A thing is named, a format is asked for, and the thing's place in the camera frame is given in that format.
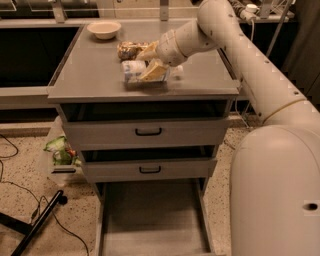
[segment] drawer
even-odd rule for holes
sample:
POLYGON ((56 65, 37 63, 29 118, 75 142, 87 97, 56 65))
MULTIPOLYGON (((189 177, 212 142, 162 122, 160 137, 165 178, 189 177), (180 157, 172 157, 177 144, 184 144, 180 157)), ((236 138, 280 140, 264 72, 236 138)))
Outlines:
POLYGON ((230 96, 202 100, 176 97, 174 101, 64 103, 60 107, 67 122, 208 119, 228 116, 231 101, 230 96))
POLYGON ((63 129, 79 150, 150 147, 151 145, 219 145, 229 120, 67 123, 63 129))
POLYGON ((214 256, 196 179, 104 184, 96 255, 214 256))
POLYGON ((85 164, 89 183, 211 177, 217 160, 150 160, 85 164))

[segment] drawer handle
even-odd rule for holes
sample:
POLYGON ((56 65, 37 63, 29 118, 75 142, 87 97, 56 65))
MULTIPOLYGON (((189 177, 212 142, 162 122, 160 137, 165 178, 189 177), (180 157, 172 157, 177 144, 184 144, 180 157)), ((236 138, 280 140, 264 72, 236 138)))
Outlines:
POLYGON ((162 133, 162 128, 161 127, 156 132, 142 132, 142 131, 139 131, 139 129, 136 129, 136 135, 137 136, 158 136, 161 133, 162 133))
POLYGON ((139 167, 139 172, 142 174, 152 174, 152 173, 159 173, 161 171, 161 166, 158 168, 143 168, 139 167))

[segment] bowl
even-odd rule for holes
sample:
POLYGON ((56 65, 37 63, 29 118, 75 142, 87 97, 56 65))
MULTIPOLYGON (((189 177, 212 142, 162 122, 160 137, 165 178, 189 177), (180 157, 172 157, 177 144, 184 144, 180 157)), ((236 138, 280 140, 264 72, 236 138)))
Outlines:
POLYGON ((98 39, 107 40, 116 36, 121 24, 116 21, 94 22, 87 26, 87 29, 98 39))

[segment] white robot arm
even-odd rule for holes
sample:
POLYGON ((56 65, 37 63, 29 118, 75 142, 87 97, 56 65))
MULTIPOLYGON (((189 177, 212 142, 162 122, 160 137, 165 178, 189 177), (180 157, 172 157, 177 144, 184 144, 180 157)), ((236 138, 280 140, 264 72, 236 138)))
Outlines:
POLYGON ((227 0, 203 1, 197 21, 162 35, 156 52, 177 66, 218 47, 265 126, 233 157, 232 255, 319 255, 319 112, 243 34, 227 0))

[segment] speckled floor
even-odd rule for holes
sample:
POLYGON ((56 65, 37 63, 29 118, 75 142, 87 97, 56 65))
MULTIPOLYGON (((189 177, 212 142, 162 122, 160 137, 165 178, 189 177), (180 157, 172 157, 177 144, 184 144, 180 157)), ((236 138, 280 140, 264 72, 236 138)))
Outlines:
MULTIPOLYGON (((230 162, 234 147, 249 132, 237 115, 232 115, 231 119, 225 142, 219 148, 217 167, 204 197, 216 253, 228 256, 231 255, 230 162)), ((64 206, 58 205, 54 213, 65 228, 85 241, 90 256, 94 255, 98 199, 90 185, 83 183, 61 187, 47 177, 46 170, 39 168, 41 166, 39 162, 43 156, 42 149, 46 143, 44 135, 46 127, 50 127, 50 123, 35 124, 34 127, 28 128, 29 130, 25 127, 21 128, 20 124, 16 126, 0 124, 0 134, 8 136, 8 139, 19 149, 16 156, 4 158, 4 156, 13 154, 15 150, 8 142, 0 138, 0 159, 3 162, 0 212, 29 222, 32 213, 38 206, 37 201, 29 192, 11 182, 31 190, 38 200, 41 196, 50 200, 59 189, 63 189, 64 194, 68 197, 68 203, 64 206)), ((41 209, 44 209, 45 201, 41 200, 41 202, 41 209)), ((0 255, 11 255, 22 237, 21 234, 0 224, 0 255)), ((60 228, 50 215, 23 255, 81 256, 87 254, 82 242, 60 228)))

